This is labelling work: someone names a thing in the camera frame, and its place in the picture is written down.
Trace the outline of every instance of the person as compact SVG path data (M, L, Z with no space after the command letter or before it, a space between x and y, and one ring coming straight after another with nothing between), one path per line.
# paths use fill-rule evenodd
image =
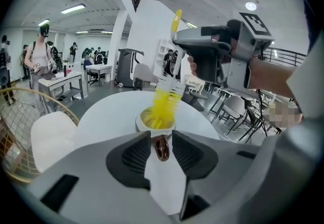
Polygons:
M86 70L86 66L90 66L92 65L91 61L90 61L90 56L86 55L85 56L85 61L83 63L83 70Z
M37 34L37 40L32 42L28 48L25 56L25 65L32 70L33 90L39 91L38 80L41 78L48 79L55 76L49 71L48 65L51 71L56 70L56 64L51 56L51 48L45 43L45 38L49 36L50 26L48 24L42 25ZM45 114L45 107L42 103L40 95L35 95L36 106L40 115Z
M101 48L100 47L98 47L98 49L95 51L95 54L98 54L98 53L100 53L100 50L101 50Z
M213 39L218 41L219 35L213 36ZM231 55L234 55L237 47L237 40L232 38L230 45L232 47L230 53ZM194 76L197 76L197 64L194 62L193 57L189 56L187 60L190 64L191 73ZM251 77L248 87L249 89L262 89L280 96L288 98L294 97L286 83L287 79L294 73L294 67L276 65L252 57L250 60L250 69Z
M165 54L163 58L163 69L164 69L164 76L170 75L170 62L172 61L172 53L173 50L168 50L168 53Z
M74 62L76 50L77 50L77 45L76 42L74 42L70 48L70 62Z
M26 53L27 53L27 48L28 48L28 45L25 44L24 47L23 47L22 54L20 56L20 64L22 65L22 69L24 71L24 77L23 77L23 79L29 79L30 78L29 68L24 63L25 57L26 57Z
M54 59L56 65L57 65L57 69L56 71L53 71L54 74L58 73L59 71L61 71L63 69L63 64L61 61L61 57L59 55L59 51L57 50L57 48L54 46L54 43L52 41L48 41L47 44L50 46L51 48L51 56Z
M1 88L6 89L11 87L10 82L10 63L11 63L11 57L8 52L8 41L7 36L4 35L2 37L2 43L1 43L1 49L0 49L0 78L1 78ZM14 98L14 94L12 91L4 92L5 100L8 104L8 106L11 106L10 100L12 100L13 103L16 102L16 99Z

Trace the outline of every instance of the woman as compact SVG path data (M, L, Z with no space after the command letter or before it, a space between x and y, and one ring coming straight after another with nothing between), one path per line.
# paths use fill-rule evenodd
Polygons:
M33 79L33 90L39 91L38 80L49 73L48 65L52 70L56 69L56 64L51 56L51 48L45 43L45 38L49 36L50 27L48 24L42 25L37 34L37 40L32 42L28 48L25 56L25 65L31 71ZM41 116L45 114L45 107L42 103L40 95L36 95L36 106Z

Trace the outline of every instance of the rattan chair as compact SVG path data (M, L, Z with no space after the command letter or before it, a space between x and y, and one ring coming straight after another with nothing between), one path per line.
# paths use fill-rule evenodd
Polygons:
M16 102L9 106L4 92L13 91ZM40 175L34 161L31 147L31 127L39 119L34 94L42 96L43 101L52 100L61 111L77 126L78 118L63 104L46 94L31 89L11 87L0 91L0 162L4 171L13 180L30 183ZM47 113L52 113L48 106Z

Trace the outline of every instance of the white wall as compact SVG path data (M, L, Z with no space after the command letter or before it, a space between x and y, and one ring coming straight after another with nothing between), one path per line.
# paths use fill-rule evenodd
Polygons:
M160 1L141 0L133 19L127 48L144 52L143 63L153 71L154 61L160 39L170 39L171 24L175 14ZM180 22L179 30L187 29ZM186 58L181 63L181 76L189 74Z
M20 55L22 54L22 36L23 29L22 28L5 28L1 30L0 37L3 35L7 36L7 40L10 41L9 45L9 53L11 56L11 70L10 70L10 78L13 80L19 79L23 76L23 69L20 65Z
M63 43L65 39L65 33L59 32L56 48L59 52L63 52Z
M271 48L279 48L307 55L309 46L307 30L272 28L269 31L275 38L274 44L270 46Z
M36 41L38 32L36 30L23 30L22 35L22 47L27 44L30 45L32 42ZM46 41L52 41L54 43L55 40L55 32L50 32Z
M78 36L76 41L78 51L76 54L76 59L81 60L82 52L85 48L93 47L95 50L100 47L102 51L108 51L110 45L110 36L102 36L102 37L94 37L94 36ZM121 38L120 44L118 46L119 49L126 48L127 39ZM108 65L112 65L113 63L113 56L111 53L108 54Z

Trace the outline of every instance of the gray floor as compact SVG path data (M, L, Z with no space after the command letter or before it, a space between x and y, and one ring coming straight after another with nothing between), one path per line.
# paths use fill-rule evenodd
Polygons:
M24 87L24 88L29 88L28 81L23 81L20 83L17 83L17 87ZM85 112L96 102L99 100L116 94L116 93L121 93L121 92L126 92L126 91L131 91L133 90L130 87L115 87L113 84L113 81L107 82L103 84L100 87L91 87L89 86L87 89L86 81L83 79L83 90L84 90L84 95L85 99L80 100L80 101L71 101L67 102L66 106L70 108L70 110L79 118L81 119L82 116L85 114ZM214 119L215 114L210 113L209 110L211 109L212 105L215 103L215 101L218 98L218 94L210 94L205 91L202 92L203 95L206 95L208 97L207 100L201 100L198 99L199 103L203 106L204 112L202 112L203 116L205 116L210 122ZM33 96L30 96L27 98L27 101L30 104L35 104ZM216 111L219 106L222 103L222 99L218 102L218 104L214 107L214 111ZM232 131L229 133L228 136L225 135L233 125L233 120L229 119L228 121L225 120L219 120L216 119L213 123L212 126L215 128L216 132L219 135L219 138L222 140L227 140L227 141L232 141L232 142L237 142L239 138L249 129L248 126L242 125L236 131ZM275 135L275 133L270 130L268 132L268 135ZM265 133L262 130L258 130L252 137L251 140L248 141L248 143L251 142L253 145L260 146L265 138ZM240 143L244 143L248 138L248 135L243 138Z

